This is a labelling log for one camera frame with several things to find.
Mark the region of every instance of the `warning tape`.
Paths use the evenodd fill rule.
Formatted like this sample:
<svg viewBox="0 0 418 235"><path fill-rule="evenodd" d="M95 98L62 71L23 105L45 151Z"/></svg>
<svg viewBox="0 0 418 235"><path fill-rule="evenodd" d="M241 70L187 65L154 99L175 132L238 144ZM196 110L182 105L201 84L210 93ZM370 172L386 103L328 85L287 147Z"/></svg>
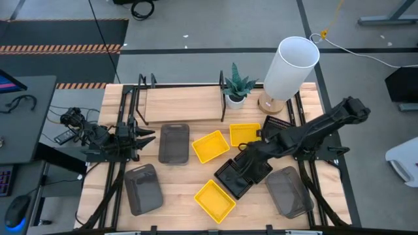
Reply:
<svg viewBox="0 0 418 235"><path fill-rule="evenodd" d="M109 53L119 54L120 44L107 44ZM100 54L107 53L104 44L85 45L10 45L0 46L0 55L33 54Z"/></svg>
<svg viewBox="0 0 418 235"><path fill-rule="evenodd" d="M104 89L106 82L59 83L56 89Z"/></svg>

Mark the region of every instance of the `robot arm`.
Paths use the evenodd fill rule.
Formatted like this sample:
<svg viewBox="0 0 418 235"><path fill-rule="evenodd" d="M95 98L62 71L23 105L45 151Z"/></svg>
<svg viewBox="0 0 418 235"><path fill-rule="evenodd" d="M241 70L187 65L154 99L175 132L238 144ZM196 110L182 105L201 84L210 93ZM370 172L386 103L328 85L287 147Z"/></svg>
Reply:
<svg viewBox="0 0 418 235"><path fill-rule="evenodd" d="M266 176L263 165L271 158L293 155L300 165L302 182L307 186L325 213L336 226L346 226L328 205L321 193L315 188L306 172L303 160L312 159L326 136L343 127L345 124L358 124L366 121L370 110L363 103L352 97L344 99L330 112L323 114L301 127L290 127L284 130L262 130L261 141L246 144L245 164L240 169L240 177L256 182Z"/></svg>
<svg viewBox="0 0 418 235"><path fill-rule="evenodd" d="M141 129L136 120L132 117L128 119L128 124L121 122L116 125L117 134L110 134L111 127L99 126L88 122L81 114L79 108L70 108L60 118L60 122L66 127L78 127L79 132L83 133L83 142L89 142L89 149L84 153L93 156L97 161L125 162L126 156L131 160L139 161L139 157L132 149L142 149L145 145L155 139L154 136L139 138L153 134L154 131Z"/></svg>

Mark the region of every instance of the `keyboard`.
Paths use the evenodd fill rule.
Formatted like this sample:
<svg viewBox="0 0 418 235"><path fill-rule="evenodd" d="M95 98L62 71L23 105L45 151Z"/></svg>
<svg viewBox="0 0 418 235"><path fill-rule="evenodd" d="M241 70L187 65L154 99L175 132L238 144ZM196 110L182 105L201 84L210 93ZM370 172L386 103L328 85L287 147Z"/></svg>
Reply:
<svg viewBox="0 0 418 235"><path fill-rule="evenodd" d="M0 197L10 196L12 193L12 184L15 174L15 165L0 165Z"/></svg>

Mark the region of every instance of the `computer monitor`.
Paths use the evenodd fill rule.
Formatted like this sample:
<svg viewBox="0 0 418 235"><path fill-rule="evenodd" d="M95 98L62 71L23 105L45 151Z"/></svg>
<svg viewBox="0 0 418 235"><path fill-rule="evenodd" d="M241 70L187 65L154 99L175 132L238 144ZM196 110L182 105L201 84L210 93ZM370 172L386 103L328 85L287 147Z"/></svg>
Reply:
<svg viewBox="0 0 418 235"><path fill-rule="evenodd" d="M0 94L25 91L27 87L0 69Z"/></svg>

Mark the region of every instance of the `yellow plastic bin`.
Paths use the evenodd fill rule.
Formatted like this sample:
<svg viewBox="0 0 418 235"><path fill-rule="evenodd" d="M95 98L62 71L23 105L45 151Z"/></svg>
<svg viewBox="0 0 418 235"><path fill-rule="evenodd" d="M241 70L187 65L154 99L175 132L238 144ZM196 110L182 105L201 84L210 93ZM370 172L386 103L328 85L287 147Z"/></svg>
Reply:
<svg viewBox="0 0 418 235"><path fill-rule="evenodd" d="M220 131L215 131L194 141L191 146L201 163L207 163L229 150L229 145Z"/></svg>
<svg viewBox="0 0 418 235"><path fill-rule="evenodd" d="M231 136L231 146L238 147L241 143L261 140L257 137L257 130L261 129L260 123L231 124L229 125L229 134Z"/></svg>
<svg viewBox="0 0 418 235"><path fill-rule="evenodd" d="M209 180L195 195L196 202L218 224L233 210L236 203L213 180Z"/></svg>

